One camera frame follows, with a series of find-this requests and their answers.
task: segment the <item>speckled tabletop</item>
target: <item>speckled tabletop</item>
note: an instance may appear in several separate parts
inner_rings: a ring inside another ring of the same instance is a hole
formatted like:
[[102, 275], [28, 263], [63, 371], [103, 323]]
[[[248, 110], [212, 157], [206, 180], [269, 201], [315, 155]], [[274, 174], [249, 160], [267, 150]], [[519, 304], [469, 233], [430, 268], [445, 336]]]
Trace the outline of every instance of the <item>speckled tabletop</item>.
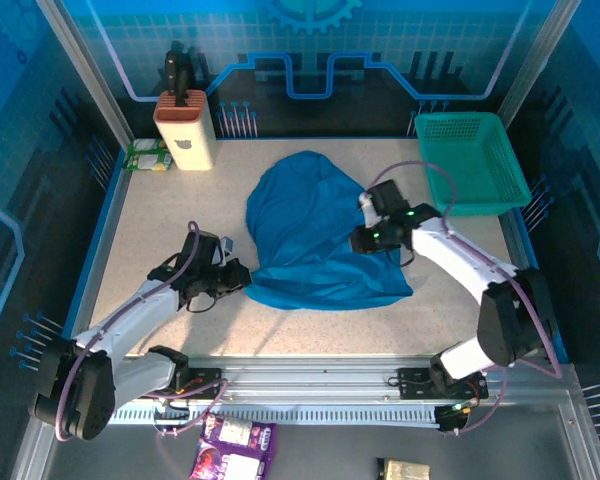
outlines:
[[[255, 270], [256, 248], [245, 225], [246, 200], [277, 160], [302, 150], [326, 155], [361, 185], [395, 162], [420, 159], [417, 140], [307, 139], [220, 142], [208, 172], [134, 173], [98, 294], [92, 324], [127, 300], [149, 271], [180, 251], [187, 222], [233, 238], [234, 253]], [[430, 201], [424, 170], [408, 167], [396, 180], [412, 204]], [[508, 261], [496, 217], [454, 217], [454, 227]], [[384, 308], [347, 312], [281, 311], [244, 292], [208, 313], [178, 313], [132, 353], [157, 344], [189, 355], [420, 355], [437, 353], [476, 333], [478, 306], [464, 288], [431, 261], [418, 257], [404, 269], [414, 295]], [[204, 308], [208, 298], [194, 308]]]

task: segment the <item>green plastic basket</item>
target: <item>green plastic basket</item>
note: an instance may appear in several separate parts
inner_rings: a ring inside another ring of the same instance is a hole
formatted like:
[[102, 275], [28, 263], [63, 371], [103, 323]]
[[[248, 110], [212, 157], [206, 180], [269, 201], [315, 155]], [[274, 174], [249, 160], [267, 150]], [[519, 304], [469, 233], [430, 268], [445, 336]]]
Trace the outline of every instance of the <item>green plastic basket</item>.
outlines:
[[[500, 215], [531, 201], [500, 117], [493, 113], [426, 113], [416, 117], [422, 159], [453, 178], [457, 201], [451, 215]], [[451, 201], [447, 180], [427, 169], [435, 207]]]

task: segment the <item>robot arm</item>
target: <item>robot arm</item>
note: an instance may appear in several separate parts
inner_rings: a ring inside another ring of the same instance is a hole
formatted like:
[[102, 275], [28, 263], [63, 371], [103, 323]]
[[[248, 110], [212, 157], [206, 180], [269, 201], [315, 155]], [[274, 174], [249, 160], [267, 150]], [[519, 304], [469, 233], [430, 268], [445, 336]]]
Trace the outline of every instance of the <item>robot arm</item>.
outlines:
[[[186, 355], [162, 346], [123, 362], [142, 338], [180, 309], [188, 310], [191, 300], [200, 293], [206, 293], [215, 302], [251, 283], [246, 267], [237, 259], [227, 261], [231, 241], [201, 232], [198, 247], [183, 274], [150, 294], [186, 264], [194, 244], [195, 234], [190, 233], [182, 252], [153, 269], [138, 291], [98, 325], [72, 340], [56, 339], [47, 345], [40, 360], [34, 416], [55, 423], [69, 370], [94, 336], [98, 340], [90, 347], [72, 383], [62, 418], [64, 429], [79, 438], [94, 438], [113, 412], [130, 400], [150, 392], [178, 391], [193, 380], [203, 384], [215, 380], [197, 378], [200, 373], [190, 371]], [[105, 332], [103, 326], [116, 315], [115, 323]]]
[[404, 246], [435, 262], [480, 305], [477, 335], [431, 361], [429, 376], [438, 393], [444, 395], [475, 372], [507, 366], [542, 347], [509, 278], [532, 300], [549, 337], [555, 332], [548, 288], [539, 271], [519, 270], [489, 255], [453, 231], [433, 207], [411, 207], [391, 180], [364, 192], [360, 205], [365, 225], [356, 227], [350, 237], [355, 252], [388, 252]]

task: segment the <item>blue wall panel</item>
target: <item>blue wall panel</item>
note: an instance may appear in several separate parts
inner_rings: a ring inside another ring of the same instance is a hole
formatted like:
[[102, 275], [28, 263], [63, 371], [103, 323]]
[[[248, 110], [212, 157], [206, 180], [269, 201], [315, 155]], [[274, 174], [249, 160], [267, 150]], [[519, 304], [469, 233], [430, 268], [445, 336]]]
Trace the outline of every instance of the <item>blue wall panel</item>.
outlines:
[[542, 218], [523, 215], [565, 345], [583, 383], [599, 383], [600, 1], [583, 0], [509, 133], [545, 202]]
[[[414, 135], [411, 118], [432, 108], [497, 109], [553, 2], [491, 3], [72, 0], [68, 8], [137, 135], [157, 135], [150, 118], [174, 49], [191, 59], [192, 86], [207, 91], [214, 119], [225, 118], [223, 104], [248, 101], [260, 136], [359, 136]], [[339, 60], [323, 61], [329, 55]], [[240, 124], [215, 127], [221, 137], [248, 136]]]
[[0, 478], [35, 385], [22, 335], [46, 341], [23, 320], [65, 321], [119, 149], [37, 8], [0, 1]]

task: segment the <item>purple snack bag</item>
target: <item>purple snack bag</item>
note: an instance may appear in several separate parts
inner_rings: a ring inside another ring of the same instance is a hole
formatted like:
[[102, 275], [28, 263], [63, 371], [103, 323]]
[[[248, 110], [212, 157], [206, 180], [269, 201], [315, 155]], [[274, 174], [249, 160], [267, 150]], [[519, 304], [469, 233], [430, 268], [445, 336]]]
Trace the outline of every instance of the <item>purple snack bag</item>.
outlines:
[[207, 415], [192, 480], [265, 480], [275, 450], [276, 425]]

